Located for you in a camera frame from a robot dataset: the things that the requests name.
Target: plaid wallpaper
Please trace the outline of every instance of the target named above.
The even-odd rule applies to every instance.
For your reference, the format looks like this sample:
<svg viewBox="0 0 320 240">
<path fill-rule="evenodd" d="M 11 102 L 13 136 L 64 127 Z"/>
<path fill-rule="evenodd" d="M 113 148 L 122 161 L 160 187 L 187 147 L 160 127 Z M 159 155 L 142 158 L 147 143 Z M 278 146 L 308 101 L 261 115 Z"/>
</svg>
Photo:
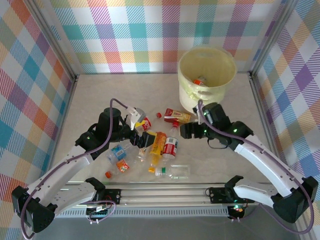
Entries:
<svg viewBox="0 0 320 240">
<path fill-rule="evenodd" d="M 0 240 L 21 234 L 11 192 L 46 171 L 71 86 L 23 0 L 0 1 Z"/>
<path fill-rule="evenodd" d="M 247 71 L 280 2 L 50 0 L 50 8 L 84 73 L 176 73 L 182 54 L 199 44 L 225 48 Z"/>
<path fill-rule="evenodd" d="M 258 73 L 281 159 L 320 181 L 320 0 L 300 0 Z M 320 239 L 320 191 L 313 204 Z"/>
</svg>

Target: purple cable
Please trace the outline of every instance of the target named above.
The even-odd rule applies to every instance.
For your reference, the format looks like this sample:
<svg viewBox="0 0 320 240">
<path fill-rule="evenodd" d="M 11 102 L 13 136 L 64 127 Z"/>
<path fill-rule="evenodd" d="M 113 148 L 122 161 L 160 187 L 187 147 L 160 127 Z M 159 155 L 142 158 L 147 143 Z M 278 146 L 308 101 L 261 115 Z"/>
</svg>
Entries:
<svg viewBox="0 0 320 240">
<path fill-rule="evenodd" d="M 101 218 L 98 222 L 102 222 L 104 220 L 106 220 L 107 218 L 109 218 L 116 210 L 117 204 L 116 202 L 112 201 L 112 200 L 98 200 L 98 201 L 85 201 L 83 202 L 83 204 L 98 204 L 98 203 L 110 203 L 113 204 L 114 208 L 112 209 L 112 211 L 105 217 Z M 90 223 L 94 223 L 94 221 L 92 221 L 91 219 L 91 215 L 89 215 L 89 221 Z"/>
<path fill-rule="evenodd" d="M 110 100 L 110 127 L 109 127 L 108 136 L 107 136 L 106 140 L 104 141 L 104 143 L 102 145 L 98 146 L 96 149 L 93 149 L 91 151 L 82 153 L 82 154 L 80 154 L 78 156 L 74 156 L 74 157 L 68 159 L 67 163 L 70 163 L 73 160 L 79 159 L 79 158 L 81 158 L 83 156 L 86 156 L 86 155 L 92 154 L 92 153 L 94 153 L 96 151 L 99 151 L 100 149 L 102 149 L 109 142 L 109 140 L 111 138 L 111 134 L 112 134 L 112 128 L 113 128 L 113 109 L 112 109 L 113 101 L 116 101 L 117 103 L 119 103 L 125 109 L 128 108 L 126 105 L 124 105 L 122 102 L 120 102 L 119 100 L 117 100 L 115 98 L 112 98 Z M 56 166 L 51 172 L 48 173 L 47 176 L 45 176 L 42 179 L 42 181 L 36 186 L 36 188 L 39 188 L 39 190 L 40 190 L 40 187 L 48 180 L 48 178 L 50 178 L 59 168 L 61 168 L 63 165 L 65 165 L 67 163 L 64 161 L 64 162 L 60 163 L 58 166 Z M 35 235 L 34 232 L 30 236 L 27 235 L 27 232 L 26 232 L 26 229 L 25 229 L 25 215 L 26 215 L 26 210 L 27 210 L 28 203 L 31 201 L 33 195 L 35 195 L 35 193 L 38 191 L 36 188 L 32 191 L 32 193 L 26 199 L 26 201 L 25 201 L 25 203 L 24 203 L 24 205 L 22 207 L 22 210 L 21 210 L 20 223 L 21 223 L 22 235 L 23 235 L 23 237 L 25 239 L 32 239 L 32 237 Z"/>
<path fill-rule="evenodd" d="M 277 217 L 275 217 L 268 209 L 266 209 L 262 204 L 261 207 L 278 223 L 281 225 L 281 227 L 283 227 L 285 230 L 289 231 L 290 233 L 292 234 L 307 234 L 308 232 L 311 231 L 313 225 L 314 225 L 314 222 L 315 222 L 315 212 L 314 212 L 314 207 L 312 205 L 312 201 L 306 191 L 306 189 L 302 186 L 302 184 L 291 174 L 290 171 L 288 171 L 284 166 L 282 166 L 281 163 L 279 163 L 270 153 L 264 151 L 264 149 L 260 146 L 258 146 L 257 144 L 255 144 L 254 142 L 251 142 L 243 137 L 240 137 L 240 136 L 236 136 L 236 135 L 233 135 L 233 134 L 229 134 L 229 133 L 226 133 L 224 131 L 220 131 L 219 129 L 215 128 L 214 126 L 212 126 L 208 120 L 205 118 L 204 116 L 204 113 L 201 111 L 201 106 L 203 105 L 203 101 L 200 99 L 198 101 L 198 109 L 199 109 L 199 116 L 202 118 L 202 120 L 204 121 L 204 123 L 210 128 L 212 129 L 213 131 L 215 131 L 216 133 L 220 134 L 220 135 L 223 135 L 223 136 L 226 136 L 228 138 L 233 138 L 233 139 L 238 139 L 238 140 L 241 140 L 242 142 L 246 143 L 246 144 L 249 144 L 253 147 L 255 147 L 256 149 L 258 149 L 260 152 L 262 152 L 263 154 L 265 154 L 269 159 L 271 159 L 280 169 L 282 169 L 286 174 L 289 175 L 290 178 L 293 179 L 293 181 L 299 186 L 299 188 L 301 188 L 303 194 L 305 195 L 306 197 L 306 200 L 309 204 L 309 207 L 310 207 L 310 224 L 309 226 L 303 230 L 303 231 L 295 231 L 295 230 L 292 230 L 290 228 L 288 228 L 286 225 L 284 225 Z"/>
</svg>

